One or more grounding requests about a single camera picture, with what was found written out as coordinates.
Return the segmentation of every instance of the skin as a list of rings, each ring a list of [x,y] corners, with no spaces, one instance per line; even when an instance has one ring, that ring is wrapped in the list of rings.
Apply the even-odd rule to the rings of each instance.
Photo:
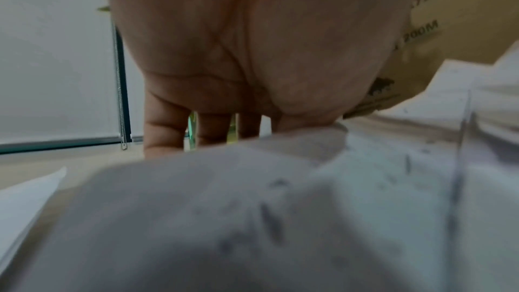
[[[359,104],[391,53],[411,0],[109,0],[145,78],[147,158],[197,142],[328,125]]]

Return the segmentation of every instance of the palm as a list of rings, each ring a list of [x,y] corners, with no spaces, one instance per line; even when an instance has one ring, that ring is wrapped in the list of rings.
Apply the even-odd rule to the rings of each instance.
[[[199,113],[200,140],[209,143],[222,138],[233,113],[243,114],[244,136],[256,134],[260,115],[280,130],[333,122],[365,95],[409,2],[110,0],[110,6],[145,77],[147,145],[167,148],[178,142],[171,134],[185,127],[190,111]]]

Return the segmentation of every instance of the cardboard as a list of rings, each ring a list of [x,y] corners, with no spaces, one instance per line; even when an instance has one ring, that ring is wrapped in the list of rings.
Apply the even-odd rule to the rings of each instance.
[[[447,58],[493,64],[517,39],[517,0],[414,0],[393,54],[364,101],[344,117],[416,96]]]

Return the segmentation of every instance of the hand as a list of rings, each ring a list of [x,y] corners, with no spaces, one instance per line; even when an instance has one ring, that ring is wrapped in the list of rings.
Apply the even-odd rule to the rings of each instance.
[[[366,95],[411,0],[109,0],[145,78],[147,157],[197,143],[328,125]]]

